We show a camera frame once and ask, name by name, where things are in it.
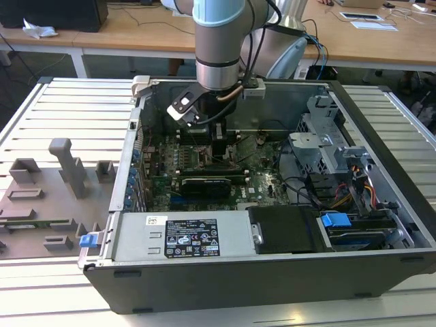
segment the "warning label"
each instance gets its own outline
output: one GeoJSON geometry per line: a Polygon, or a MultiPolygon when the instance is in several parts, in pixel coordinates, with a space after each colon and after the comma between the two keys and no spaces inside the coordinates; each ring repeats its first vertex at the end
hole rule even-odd
{"type": "Polygon", "coordinates": [[[171,258],[219,256],[216,219],[168,220],[165,256],[171,258]]]}

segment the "blue latch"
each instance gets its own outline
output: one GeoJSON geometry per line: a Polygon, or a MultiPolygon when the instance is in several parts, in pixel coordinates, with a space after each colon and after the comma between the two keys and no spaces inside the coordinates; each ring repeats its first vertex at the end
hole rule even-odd
{"type": "Polygon", "coordinates": [[[326,213],[321,220],[324,227],[351,227],[352,225],[346,213],[326,213]]]}
{"type": "Polygon", "coordinates": [[[97,244],[98,235],[87,234],[80,237],[80,247],[98,247],[97,244]]]}

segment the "aluminum profile table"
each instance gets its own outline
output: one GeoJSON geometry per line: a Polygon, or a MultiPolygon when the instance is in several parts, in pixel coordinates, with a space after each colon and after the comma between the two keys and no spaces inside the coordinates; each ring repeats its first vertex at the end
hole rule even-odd
{"type": "MultiPolygon", "coordinates": [[[[436,139],[392,92],[378,87],[345,87],[360,111],[408,173],[424,197],[436,209],[436,139]]],[[[349,123],[346,130],[361,141],[349,123]]]]}
{"type": "MultiPolygon", "coordinates": [[[[55,137],[74,140],[73,154],[86,166],[101,156],[118,162],[133,108],[130,85],[130,80],[71,78],[37,85],[0,134],[0,189],[8,186],[13,160],[23,154],[34,156],[38,165],[57,166],[47,151],[55,137]]],[[[434,206],[433,137],[391,93],[377,87],[345,88],[434,206]]],[[[357,142],[348,124],[347,129],[357,142]]],[[[0,261],[0,326],[436,325],[436,274],[412,277],[380,298],[122,316],[110,311],[76,260],[0,261]]]]}

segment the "motherboard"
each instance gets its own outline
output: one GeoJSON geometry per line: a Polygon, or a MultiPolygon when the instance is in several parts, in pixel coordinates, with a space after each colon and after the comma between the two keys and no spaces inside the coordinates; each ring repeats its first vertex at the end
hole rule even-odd
{"type": "Polygon", "coordinates": [[[281,142],[268,134],[238,133],[225,155],[199,136],[145,137],[142,152],[148,212],[245,210],[289,204],[278,176],[281,142]]]}

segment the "white paper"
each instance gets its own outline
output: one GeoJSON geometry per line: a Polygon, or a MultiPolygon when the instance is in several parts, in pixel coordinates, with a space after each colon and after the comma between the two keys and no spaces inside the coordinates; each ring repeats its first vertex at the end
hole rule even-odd
{"type": "Polygon", "coordinates": [[[394,26],[378,22],[351,22],[357,29],[378,29],[380,31],[398,31],[394,26]]]}
{"type": "Polygon", "coordinates": [[[22,30],[31,37],[34,37],[35,39],[40,39],[41,37],[48,37],[48,36],[56,36],[58,33],[54,30],[54,27],[51,26],[45,26],[40,27],[34,24],[31,24],[30,22],[27,22],[25,19],[24,21],[24,27],[22,30]]]}

